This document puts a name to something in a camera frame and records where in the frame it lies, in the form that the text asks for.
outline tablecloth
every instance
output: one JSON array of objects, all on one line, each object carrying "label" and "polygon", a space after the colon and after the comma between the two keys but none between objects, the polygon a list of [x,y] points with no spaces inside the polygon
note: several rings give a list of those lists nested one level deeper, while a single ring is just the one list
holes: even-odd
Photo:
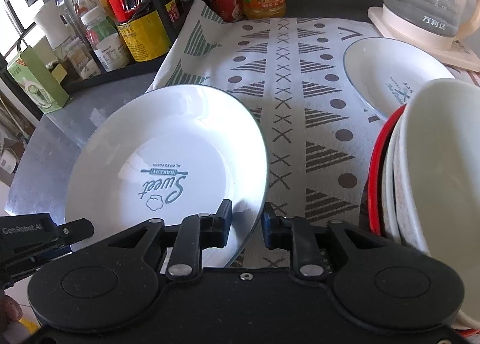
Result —
[{"label": "tablecloth", "polygon": [[[371,151],[382,121],[353,91],[343,55],[378,37],[365,22],[267,18],[226,24],[196,0],[148,91],[203,84],[235,96],[259,122],[270,161],[266,200],[278,215],[315,225],[359,222]],[[451,69],[476,85],[476,73]],[[258,225],[232,266],[289,265],[265,248]]]}]

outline white bowl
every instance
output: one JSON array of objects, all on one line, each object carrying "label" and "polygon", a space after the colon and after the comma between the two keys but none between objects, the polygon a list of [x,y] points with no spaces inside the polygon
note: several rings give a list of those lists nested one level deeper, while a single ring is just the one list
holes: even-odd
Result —
[{"label": "white bowl", "polygon": [[382,179],[382,185],[385,187],[382,189],[382,202],[383,205],[383,226],[385,227],[385,236],[401,244],[400,231],[397,224],[397,212],[395,211],[395,199],[394,199],[394,179],[393,179],[393,158],[395,147],[397,146],[398,133],[400,131],[400,123],[402,122],[402,116],[395,125],[390,142],[388,143],[387,153],[385,156],[385,162],[383,163],[383,172],[385,182]]},{"label": "white bowl", "polygon": [[343,56],[345,73],[359,97],[386,121],[425,82],[452,73],[421,49],[392,38],[363,38]]},{"label": "white bowl", "polygon": [[398,149],[405,241],[455,269],[465,285],[457,320],[480,329],[480,88],[433,80],[406,107]]}]

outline green box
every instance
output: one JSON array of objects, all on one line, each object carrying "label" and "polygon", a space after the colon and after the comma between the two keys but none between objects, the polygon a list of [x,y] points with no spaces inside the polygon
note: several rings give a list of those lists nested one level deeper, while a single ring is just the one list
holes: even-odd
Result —
[{"label": "green box", "polygon": [[7,69],[45,114],[59,110],[67,103],[69,95],[45,68],[31,46],[17,54]]}]

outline white plate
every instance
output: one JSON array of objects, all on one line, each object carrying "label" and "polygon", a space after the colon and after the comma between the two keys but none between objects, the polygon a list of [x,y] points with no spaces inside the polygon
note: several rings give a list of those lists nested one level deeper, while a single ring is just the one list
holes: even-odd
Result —
[{"label": "white plate", "polygon": [[267,174],[262,134],[237,99],[202,85],[146,93],[97,129],[73,167],[65,219],[85,217],[95,227],[94,236],[73,249],[150,218],[168,226],[213,214],[228,198],[234,211],[228,244],[203,252],[204,266],[223,267],[260,215]]},{"label": "white plate", "polygon": [[363,38],[343,56],[345,73],[360,98],[386,121],[432,79],[452,73],[421,49],[392,38]]},{"label": "white plate", "polygon": [[402,236],[460,275],[465,299],[457,322],[474,329],[480,329],[479,136],[480,88],[439,79],[406,107],[397,144]]},{"label": "white plate", "polygon": [[394,181],[393,181],[393,158],[395,147],[397,146],[398,133],[400,132],[400,124],[402,116],[395,125],[390,142],[388,143],[387,154],[383,167],[385,169],[385,207],[383,208],[383,225],[388,239],[401,244],[400,231],[398,230],[397,213],[395,211],[394,199]]}]

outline countertop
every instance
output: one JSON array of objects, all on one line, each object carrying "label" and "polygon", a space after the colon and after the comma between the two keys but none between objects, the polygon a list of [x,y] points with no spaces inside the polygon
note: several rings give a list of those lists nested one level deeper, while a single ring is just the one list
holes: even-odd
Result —
[{"label": "countertop", "polygon": [[[382,0],[287,0],[288,17],[336,17],[368,22],[370,6]],[[80,151],[117,109],[143,94],[155,73],[146,73],[78,92],[61,110],[44,115],[16,171],[5,210],[11,215],[50,213],[65,222],[70,174]]]}]

